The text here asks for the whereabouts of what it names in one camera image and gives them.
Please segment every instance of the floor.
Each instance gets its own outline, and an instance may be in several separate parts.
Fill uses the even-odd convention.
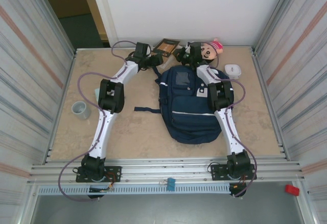
[[[126,57],[131,50],[120,49],[115,52]],[[249,48],[226,47],[219,60],[219,69],[223,70],[228,63],[238,64],[242,69],[239,81],[245,86],[247,94],[243,102],[233,109],[233,119],[241,140],[255,155],[279,155]],[[177,61],[172,61],[166,69],[172,65],[178,65]],[[91,107],[91,116],[87,120],[79,120],[71,112],[73,103],[82,100],[77,90],[78,77],[88,71],[114,75],[121,66],[121,59],[113,57],[109,49],[78,51],[51,152],[52,160],[71,159],[86,152],[94,137],[98,110]],[[87,76],[81,82],[84,94],[95,103],[94,90],[99,87],[101,79]],[[124,86],[125,106],[113,125],[107,159],[226,156],[226,142],[222,134],[211,143],[186,145],[171,138],[160,114],[134,112],[135,106],[158,108],[159,88],[155,79],[152,70],[140,71]],[[238,101],[243,94],[242,89],[237,85],[233,85],[233,88],[235,100]]]
[[[64,17],[59,21],[75,49],[104,47],[91,14]]]
[[[228,194],[111,195],[99,202],[74,203],[40,196],[32,223],[122,224],[301,224],[296,197],[287,183],[254,183],[243,199]]]

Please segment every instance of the beige surface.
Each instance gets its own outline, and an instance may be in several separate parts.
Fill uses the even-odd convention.
[[[130,50],[115,51],[127,56]],[[238,64],[242,69],[239,81],[247,94],[242,103],[233,110],[239,136],[255,155],[278,155],[274,131],[260,88],[258,77],[247,47],[224,48],[220,55],[219,69],[225,64]],[[89,119],[80,121],[71,112],[74,102],[82,100],[77,91],[77,79],[87,71],[115,74],[122,60],[114,58],[108,49],[78,51],[71,82],[55,138],[52,159],[70,159],[89,149],[97,127],[99,113],[92,107]],[[154,82],[152,70],[140,71],[125,85],[125,106],[113,126],[107,158],[175,158],[209,157],[226,155],[226,143],[222,136],[201,145],[185,145],[172,139],[160,114],[134,112],[135,106],[158,108],[159,88]],[[102,78],[88,76],[82,80],[82,89],[87,97],[96,102],[94,89]],[[241,88],[234,84],[235,99],[242,96]]]

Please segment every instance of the black wire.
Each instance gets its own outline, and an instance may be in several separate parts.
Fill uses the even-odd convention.
[[[217,162],[212,162],[208,165],[208,167],[206,168],[206,171],[208,171],[209,173],[213,173],[212,171],[209,171],[209,167],[212,166],[212,164],[220,164],[220,163],[217,163]]]

